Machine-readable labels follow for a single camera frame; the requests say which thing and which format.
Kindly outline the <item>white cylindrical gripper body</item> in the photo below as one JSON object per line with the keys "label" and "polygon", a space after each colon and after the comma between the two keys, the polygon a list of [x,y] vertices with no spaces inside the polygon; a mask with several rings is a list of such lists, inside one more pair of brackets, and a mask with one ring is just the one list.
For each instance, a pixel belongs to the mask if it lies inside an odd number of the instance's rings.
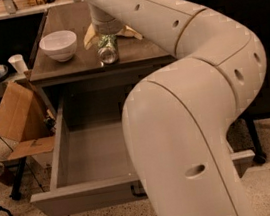
{"label": "white cylindrical gripper body", "polygon": [[96,32],[103,35],[113,35],[124,27],[120,20],[117,20],[112,15],[110,16],[92,3],[88,7],[91,13],[92,25]]}

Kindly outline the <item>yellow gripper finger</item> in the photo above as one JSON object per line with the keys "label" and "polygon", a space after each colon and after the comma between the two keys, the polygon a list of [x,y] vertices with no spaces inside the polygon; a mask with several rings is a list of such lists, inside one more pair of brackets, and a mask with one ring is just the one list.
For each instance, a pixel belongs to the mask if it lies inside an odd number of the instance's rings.
{"label": "yellow gripper finger", "polygon": [[84,48],[90,49],[93,45],[97,45],[99,42],[99,33],[96,32],[93,24],[91,23],[89,25],[89,28],[86,31],[85,37],[83,39],[84,41]]}
{"label": "yellow gripper finger", "polygon": [[138,40],[142,40],[143,36],[139,34],[136,30],[133,28],[130,28],[128,25],[125,25],[120,31],[117,33],[117,36],[122,37],[130,37],[130,38],[136,38]]}

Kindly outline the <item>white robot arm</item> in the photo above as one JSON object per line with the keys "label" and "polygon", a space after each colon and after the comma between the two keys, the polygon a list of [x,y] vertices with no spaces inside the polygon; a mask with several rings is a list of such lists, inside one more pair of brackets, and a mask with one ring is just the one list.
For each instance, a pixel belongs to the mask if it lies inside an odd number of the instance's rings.
{"label": "white robot arm", "polygon": [[247,27],[185,0],[84,0],[174,57],[138,82],[122,115],[130,159],[157,216],[256,216],[233,165],[230,125],[263,84]]}

